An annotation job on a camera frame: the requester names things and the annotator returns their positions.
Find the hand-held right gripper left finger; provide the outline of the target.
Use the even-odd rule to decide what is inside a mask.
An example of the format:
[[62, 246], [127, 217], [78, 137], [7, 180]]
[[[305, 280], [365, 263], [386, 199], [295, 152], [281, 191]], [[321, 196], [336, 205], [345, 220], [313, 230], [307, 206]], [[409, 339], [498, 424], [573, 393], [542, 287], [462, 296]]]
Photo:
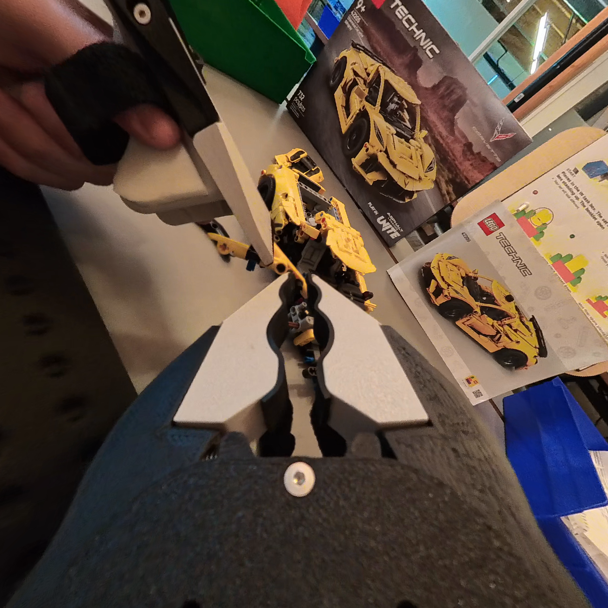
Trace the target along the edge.
[[293, 406], [280, 347], [297, 280], [280, 275], [215, 327], [210, 347], [173, 422], [182, 427], [239, 432], [260, 440], [265, 456], [290, 457]]

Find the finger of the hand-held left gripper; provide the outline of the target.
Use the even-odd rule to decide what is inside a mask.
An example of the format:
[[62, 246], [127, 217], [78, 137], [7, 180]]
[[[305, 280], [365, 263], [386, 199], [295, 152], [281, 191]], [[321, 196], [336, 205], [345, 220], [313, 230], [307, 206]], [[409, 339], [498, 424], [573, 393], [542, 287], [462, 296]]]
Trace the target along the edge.
[[174, 148], [129, 141], [114, 191], [135, 212], [168, 225], [233, 215], [263, 264], [273, 261], [270, 216], [226, 125], [219, 121]]

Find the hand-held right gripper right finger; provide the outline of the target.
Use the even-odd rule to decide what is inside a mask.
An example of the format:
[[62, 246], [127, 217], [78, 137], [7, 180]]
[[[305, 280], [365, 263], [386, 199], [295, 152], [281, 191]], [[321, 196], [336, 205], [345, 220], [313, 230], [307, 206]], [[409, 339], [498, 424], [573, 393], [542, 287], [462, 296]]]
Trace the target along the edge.
[[359, 434], [427, 426], [429, 415], [382, 325], [317, 275], [308, 309], [320, 354], [311, 425], [323, 457], [343, 457]]

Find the yellow toy brick car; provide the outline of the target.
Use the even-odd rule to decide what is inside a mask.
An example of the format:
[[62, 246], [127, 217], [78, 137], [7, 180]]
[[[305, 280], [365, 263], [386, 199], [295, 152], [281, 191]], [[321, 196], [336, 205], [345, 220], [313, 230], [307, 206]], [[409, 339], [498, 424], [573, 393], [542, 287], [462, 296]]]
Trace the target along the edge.
[[225, 262], [247, 261], [247, 270], [270, 268], [297, 278], [316, 274], [367, 313], [376, 305], [364, 276], [376, 271], [361, 233], [352, 227], [344, 204], [327, 198], [320, 167], [301, 148], [276, 155], [262, 171], [258, 191], [269, 211], [274, 259], [263, 264], [253, 246], [229, 237], [217, 219], [198, 223]]

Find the person's left hand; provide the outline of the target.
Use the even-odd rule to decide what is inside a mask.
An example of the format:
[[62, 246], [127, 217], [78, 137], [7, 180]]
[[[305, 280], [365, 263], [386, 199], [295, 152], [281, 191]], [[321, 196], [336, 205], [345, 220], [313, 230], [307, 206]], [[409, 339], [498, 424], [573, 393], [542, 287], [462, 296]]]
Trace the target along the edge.
[[11, 174], [65, 191], [112, 184], [115, 166], [86, 159], [40, 80], [46, 69], [106, 40], [65, 1], [1, 1], [1, 166]]

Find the instruction booklet with yellow car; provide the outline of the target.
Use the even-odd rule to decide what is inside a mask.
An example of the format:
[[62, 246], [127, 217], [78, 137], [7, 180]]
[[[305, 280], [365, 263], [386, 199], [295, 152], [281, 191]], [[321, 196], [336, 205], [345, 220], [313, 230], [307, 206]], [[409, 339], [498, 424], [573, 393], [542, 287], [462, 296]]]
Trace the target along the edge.
[[472, 404], [607, 361], [607, 341], [542, 259], [553, 219], [489, 205], [388, 271]]

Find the green plastic bin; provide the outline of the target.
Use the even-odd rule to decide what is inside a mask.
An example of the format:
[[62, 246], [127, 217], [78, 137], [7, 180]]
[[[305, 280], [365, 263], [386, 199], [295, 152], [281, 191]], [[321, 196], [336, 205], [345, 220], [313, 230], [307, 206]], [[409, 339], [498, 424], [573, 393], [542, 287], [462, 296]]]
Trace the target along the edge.
[[187, 42], [215, 69], [282, 103], [315, 56], [275, 1], [171, 1]]

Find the red plastic bin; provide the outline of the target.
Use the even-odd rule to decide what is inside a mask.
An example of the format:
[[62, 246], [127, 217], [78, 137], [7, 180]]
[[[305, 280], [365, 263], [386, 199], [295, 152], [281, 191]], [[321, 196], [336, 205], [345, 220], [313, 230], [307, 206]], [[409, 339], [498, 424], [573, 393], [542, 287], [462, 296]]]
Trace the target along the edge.
[[283, 11], [285, 17], [294, 27], [298, 29], [301, 22], [304, 20], [311, 0], [276, 0], [276, 4]]

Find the blue plastic bin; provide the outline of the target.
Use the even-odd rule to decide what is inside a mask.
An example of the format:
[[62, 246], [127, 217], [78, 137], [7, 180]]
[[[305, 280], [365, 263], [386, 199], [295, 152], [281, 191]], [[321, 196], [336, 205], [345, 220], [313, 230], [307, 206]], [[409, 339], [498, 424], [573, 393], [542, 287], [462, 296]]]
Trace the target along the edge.
[[607, 607], [607, 582], [562, 517], [580, 513], [593, 498], [606, 504], [590, 452], [607, 441], [555, 378], [503, 400], [507, 457], [536, 522], [593, 607]]

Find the toy car set box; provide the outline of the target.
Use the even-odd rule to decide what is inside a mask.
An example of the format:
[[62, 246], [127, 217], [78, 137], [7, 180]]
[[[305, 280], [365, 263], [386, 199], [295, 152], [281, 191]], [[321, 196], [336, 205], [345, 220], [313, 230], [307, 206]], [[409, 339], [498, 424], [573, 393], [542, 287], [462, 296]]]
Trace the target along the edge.
[[354, 1], [286, 107], [388, 247], [531, 142], [422, 1]]

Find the colourful brick instruction sheet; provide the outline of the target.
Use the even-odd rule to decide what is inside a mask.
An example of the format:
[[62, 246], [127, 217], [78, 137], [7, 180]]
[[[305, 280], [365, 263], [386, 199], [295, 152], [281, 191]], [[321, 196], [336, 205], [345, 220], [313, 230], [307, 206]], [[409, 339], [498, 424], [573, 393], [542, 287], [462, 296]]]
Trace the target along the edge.
[[500, 202], [607, 342], [607, 132], [558, 133], [465, 195], [451, 225]]

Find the white printed paper sheets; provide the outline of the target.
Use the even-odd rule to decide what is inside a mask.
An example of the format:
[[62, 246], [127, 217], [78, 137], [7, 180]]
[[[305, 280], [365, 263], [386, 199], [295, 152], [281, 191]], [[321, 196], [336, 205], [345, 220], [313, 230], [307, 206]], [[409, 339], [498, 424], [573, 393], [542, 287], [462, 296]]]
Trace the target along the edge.
[[[591, 451], [590, 457], [607, 501], [607, 451]], [[607, 581], [607, 503], [593, 498], [580, 513], [562, 517], [562, 522]]]

